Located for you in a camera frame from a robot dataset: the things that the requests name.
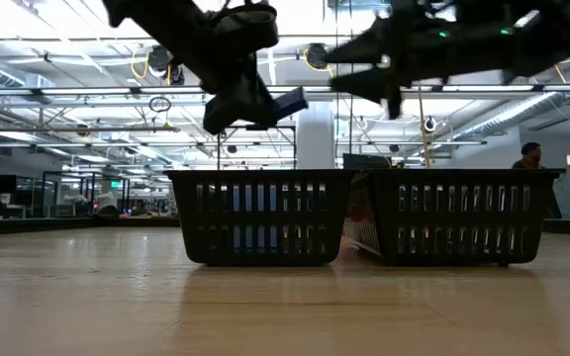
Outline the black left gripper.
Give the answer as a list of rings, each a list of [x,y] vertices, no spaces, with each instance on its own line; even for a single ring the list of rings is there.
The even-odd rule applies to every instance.
[[[237,120],[276,122],[275,102],[257,71],[256,53],[279,41],[277,11],[268,3],[244,3],[207,12],[197,24],[191,70],[215,96],[206,104],[203,129],[219,134]]]

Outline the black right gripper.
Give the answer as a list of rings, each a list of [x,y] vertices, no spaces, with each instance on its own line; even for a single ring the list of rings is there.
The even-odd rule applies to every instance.
[[[391,67],[336,76],[334,92],[387,103],[389,119],[401,115],[401,87],[468,72],[468,7],[465,0],[393,0],[393,16],[377,17],[364,32],[329,50],[325,63],[381,63]]]

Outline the dark blue power bank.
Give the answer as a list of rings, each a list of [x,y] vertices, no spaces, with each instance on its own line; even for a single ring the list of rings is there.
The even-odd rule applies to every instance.
[[[309,108],[309,101],[303,87],[297,87],[274,100],[273,112],[280,121],[299,111]]]

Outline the lavender and white wall charger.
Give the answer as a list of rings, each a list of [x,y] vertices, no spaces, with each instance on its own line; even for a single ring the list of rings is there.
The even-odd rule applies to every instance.
[[[270,186],[265,188],[263,184],[257,186],[245,185],[234,186],[233,190],[233,211],[235,213],[275,213],[276,188]],[[274,224],[256,222],[245,226],[233,226],[233,245],[235,249],[240,249],[244,243],[246,251],[251,253],[256,250],[264,253],[265,248],[275,249],[277,247],[277,227]]]

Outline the black slotted plastic basket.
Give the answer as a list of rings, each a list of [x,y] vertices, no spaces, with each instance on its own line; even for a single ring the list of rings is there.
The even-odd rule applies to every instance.
[[[188,258],[200,264],[320,265],[338,255],[353,174],[344,169],[170,170]],[[276,188],[275,213],[235,213],[234,186]],[[264,253],[233,245],[233,226],[277,227],[277,247]]]
[[[372,169],[355,175],[346,239],[391,266],[528,263],[559,169]]]

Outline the white building column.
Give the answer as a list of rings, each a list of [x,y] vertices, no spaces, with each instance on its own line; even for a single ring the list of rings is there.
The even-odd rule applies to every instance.
[[[311,102],[299,112],[296,124],[297,167],[299,169],[333,169],[333,111],[330,102]]]

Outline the black perforated computer case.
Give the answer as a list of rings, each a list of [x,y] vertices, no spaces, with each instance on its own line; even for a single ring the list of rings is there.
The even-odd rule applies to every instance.
[[[384,156],[344,153],[342,155],[344,169],[388,169],[391,168],[389,161]]]

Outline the long ceiling light strip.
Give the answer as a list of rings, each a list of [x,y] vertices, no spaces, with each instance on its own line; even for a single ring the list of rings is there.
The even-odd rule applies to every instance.
[[[519,94],[540,92],[570,92],[570,84],[535,85],[421,85],[402,88],[403,94],[417,93],[497,93]],[[181,87],[75,87],[75,88],[0,88],[0,96],[86,96],[86,95],[129,95],[129,94],[201,94],[197,86]]]

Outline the person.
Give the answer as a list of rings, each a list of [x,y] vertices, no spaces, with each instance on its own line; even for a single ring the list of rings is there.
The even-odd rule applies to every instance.
[[[513,169],[544,169],[541,164],[541,145],[538,142],[527,142],[521,148],[521,158],[513,163]],[[546,219],[561,219],[562,215],[553,190],[550,190]]]

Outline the black aluminium table frame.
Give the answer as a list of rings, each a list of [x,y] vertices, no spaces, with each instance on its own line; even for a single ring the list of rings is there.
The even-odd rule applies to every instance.
[[[0,220],[0,234],[90,227],[180,227],[180,221],[175,218],[65,218]],[[550,233],[570,234],[570,221],[546,220],[543,225],[543,230]]]

